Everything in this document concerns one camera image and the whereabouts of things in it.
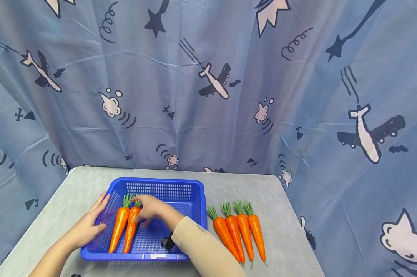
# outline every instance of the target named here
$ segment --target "person's left hand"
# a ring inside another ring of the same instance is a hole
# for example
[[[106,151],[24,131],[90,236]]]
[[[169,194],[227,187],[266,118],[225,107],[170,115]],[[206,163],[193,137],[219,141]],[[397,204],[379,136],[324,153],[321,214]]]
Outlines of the person's left hand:
[[[99,196],[91,209],[60,239],[71,248],[71,251],[88,244],[105,229],[105,224],[95,226],[98,215],[105,209],[110,199],[110,195],[104,198],[105,194],[106,191]]]

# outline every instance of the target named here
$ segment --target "orange carrot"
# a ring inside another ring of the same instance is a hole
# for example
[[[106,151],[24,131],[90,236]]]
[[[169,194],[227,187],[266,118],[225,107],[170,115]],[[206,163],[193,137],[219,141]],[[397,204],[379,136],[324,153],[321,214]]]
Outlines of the orange carrot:
[[[236,248],[241,263],[245,262],[244,248],[242,247],[241,234],[239,233],[238,221],[234,215],[231,215],[230,202],[225,202],[221,205],[221,210],[225,215],[225,223],[230,232],[231,238],[233,239],[234,247]]]
[[[214,206],[208,207],[207,213],[211,217],[211,219],[213,219],[213,228],[218,234],[219,238],[221,239],[221,242],[233,254],[236,260],[238,262],[241,262],[238,252],[236,251],[236,248],[234,247],[233,239],[231,238],[231,235],[228,232],[228,228],[225,223],[225,220],[222,217],[217,215],[216,210],[214,209]]]
[[[123,230],[127,224],[128,214],[130,212],[128,206],[130,205],[132,198],[133,195],[129,195],[128,193],[127,195],[124,195],[124,206],[120,207],[116,213],[115,227],[111,236],[108,253],[113,253],[118,245],[119,239],[121,238]]]
[[[265,245],[264,237],[262,236],[261,224],[257,215],[253,215],[253,208],[251,207],[250,202],[244,204],[245,213],[248,215],[248,224],[250,225],[250,230],[254,238],[254,242],[258,247],[259,255],[261,259],[265,262]]]
[[[128,215],[126,241],[124,244],[124,253],[128,253],[130,251],[131,243],[136,233],[136,227],[138,227],[138,222],[135,222],[135,218],[136,216],[139,215],[140,211],[141,211],[141,201],[136,200],[135,205],[130,209],[130,213]]]
[[[241,231],[242,239],[244,240],[245,249],[249,259],[251,260],[251,266],[253,266],[254,253],[253,245],[251,242],[250,225],[248,223],[247,216],[243,213],[242,201],[238,200],[233,202],[234,210],[238,214],[236,219],[238,221],[239,230]]]

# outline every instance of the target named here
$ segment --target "printed fabric backdrop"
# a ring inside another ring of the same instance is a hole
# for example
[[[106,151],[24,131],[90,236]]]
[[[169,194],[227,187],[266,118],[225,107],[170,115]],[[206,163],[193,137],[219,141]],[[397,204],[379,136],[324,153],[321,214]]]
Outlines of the printed fabric backdrop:
[[[417,0],[1,0],[0,264],[84,165],[272,174],[326,276],[417,276]]]

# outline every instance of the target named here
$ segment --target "beige sleeve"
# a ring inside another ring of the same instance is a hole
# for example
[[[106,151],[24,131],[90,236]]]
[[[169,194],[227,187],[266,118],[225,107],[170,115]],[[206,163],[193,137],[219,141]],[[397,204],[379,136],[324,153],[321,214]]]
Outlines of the beige sleeve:
[[[244,270],[228,249],[188,216],[179,221],[171,239],[187,254],[202,277],[245,276]]]

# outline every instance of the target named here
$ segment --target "gray table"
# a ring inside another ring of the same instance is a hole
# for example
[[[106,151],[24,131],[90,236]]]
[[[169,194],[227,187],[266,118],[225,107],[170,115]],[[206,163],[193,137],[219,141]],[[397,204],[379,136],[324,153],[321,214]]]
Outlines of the gray table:
[[[43,254],[91,207],[100,193],[118,177],[199,180],[208,205],[242,199],[251,201],[261,221],[268,268],[254,245],[255,262],[247,276],[324,277],[313,250],[277,177],[206,172],[77,167],[58,188],[48,204],[0,267],[0,277],[28,276]],[[215,234],[211,220],[208,231]],[[199,276],[190,262],[87,262],[74,251],[62,277]]]

